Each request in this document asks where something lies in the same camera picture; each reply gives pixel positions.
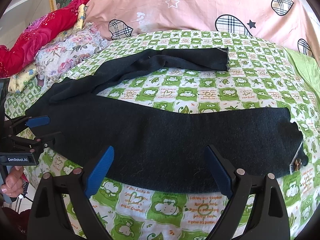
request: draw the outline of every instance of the star print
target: star print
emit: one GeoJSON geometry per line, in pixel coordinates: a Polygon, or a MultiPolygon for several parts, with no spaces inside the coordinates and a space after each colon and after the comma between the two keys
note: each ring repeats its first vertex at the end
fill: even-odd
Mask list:
{"type": "Polygon", "coordinates": [[[256,27],[255,24],[256,24],[256,23],[252,22],[251,20],[250,20],[249,23],[247,23],[247,25],[250,26],[250,29],[251,29],[251,28],[255,28],[255,27],[256,27]]]}
{"type": "Polygon", "coordinates": [[[165,3],[168,5],[168,8],[170,8],[170,7],[178,8],[179,2],[180,2],[180,0],[167,0],[167,1],[165,1],[165,3]]]}

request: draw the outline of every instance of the wall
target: wall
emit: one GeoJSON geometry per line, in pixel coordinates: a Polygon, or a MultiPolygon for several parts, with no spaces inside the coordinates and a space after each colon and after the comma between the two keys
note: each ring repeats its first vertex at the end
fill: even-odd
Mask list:
{"type": "Polygon", "coordinates": [[[12,0],[0,19],[0,44],[10,49],[30,22],[49,12],[49,0],[12,0]]]}

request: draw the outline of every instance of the green cloth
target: green cloth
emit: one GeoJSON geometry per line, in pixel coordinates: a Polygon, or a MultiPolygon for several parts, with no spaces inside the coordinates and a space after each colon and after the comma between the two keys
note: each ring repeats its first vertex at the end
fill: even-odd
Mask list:
{"type": "Polygon", "coordinates": [[[315,93],[318,110],[320,110],[320,69],[316,60],[292,49],[285,48],[285,50],[288,53],[289,62],[303,78],[306,87],[315,93]]]}

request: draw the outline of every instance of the pink comforter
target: pink comforter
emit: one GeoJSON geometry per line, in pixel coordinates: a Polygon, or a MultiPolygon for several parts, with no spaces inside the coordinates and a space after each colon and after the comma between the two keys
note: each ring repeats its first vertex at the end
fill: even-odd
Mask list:
{"type": "Polygon", "coordinates": [[[299,0],[90,0],[86,22],[102,36],[196,29],[242,33],[314,56],[320,47],[299,0]]]}

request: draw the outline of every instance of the yellow floral cloth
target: yellow floral cloth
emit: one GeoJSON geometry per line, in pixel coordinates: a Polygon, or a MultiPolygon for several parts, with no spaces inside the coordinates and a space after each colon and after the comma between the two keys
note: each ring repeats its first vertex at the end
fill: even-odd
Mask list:
{"type": "Polygon", "coordinates": [[[10,77],[8,91],[20,93],[28,82],[37,74],[35,62],[26,66],[21,72],[10,77]]]}
{"type": "Polygon", "coordinates": [[[60,32],[58,36],[54,38],[50,43],[55,43],[57,41],[65,41],[66,38],[68,38],[70,35],[75,34],[76,32],[82,30],[86,10],[87,10],[87,7],[84,4],[80,5],[78,8],[78,20],[75,23],[75,25],[73,25],[72,28],[66,31],[60,32]]]}

